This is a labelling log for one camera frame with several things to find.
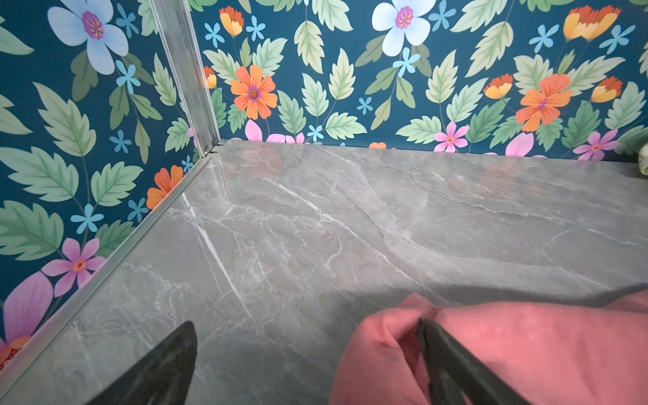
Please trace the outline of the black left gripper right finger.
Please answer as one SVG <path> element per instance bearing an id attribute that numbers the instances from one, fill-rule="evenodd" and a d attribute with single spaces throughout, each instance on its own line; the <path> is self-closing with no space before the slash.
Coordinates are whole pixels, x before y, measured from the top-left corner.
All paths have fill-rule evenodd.
<path id="1" fill-rule="evenodd" d="M 526 404 L 438 322 L 421 318 L 417 336 L 429 376 L 433 404 Z"/>

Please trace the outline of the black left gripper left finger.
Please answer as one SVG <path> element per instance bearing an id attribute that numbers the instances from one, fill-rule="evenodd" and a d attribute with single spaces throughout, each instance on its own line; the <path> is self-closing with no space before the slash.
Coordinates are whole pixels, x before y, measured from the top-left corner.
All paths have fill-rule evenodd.
<path id="1" fill-rule="evenodd" d="M 183 404 L 197 359 L 197 334 L 183 322 L 90 404 Z"/>

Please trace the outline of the pink cloth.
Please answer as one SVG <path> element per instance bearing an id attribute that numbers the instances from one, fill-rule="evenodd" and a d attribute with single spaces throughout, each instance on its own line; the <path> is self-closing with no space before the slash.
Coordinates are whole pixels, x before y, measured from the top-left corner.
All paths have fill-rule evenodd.
<path id="1" fill-rule="evenodd" d="M 521 302 L 440 308 L 420 295 L 364 319 L 337 368 L 332 404 L 427 404 L 421 319 L 533 404 L 644 404 L 647 294 L 603 308 Z"/>

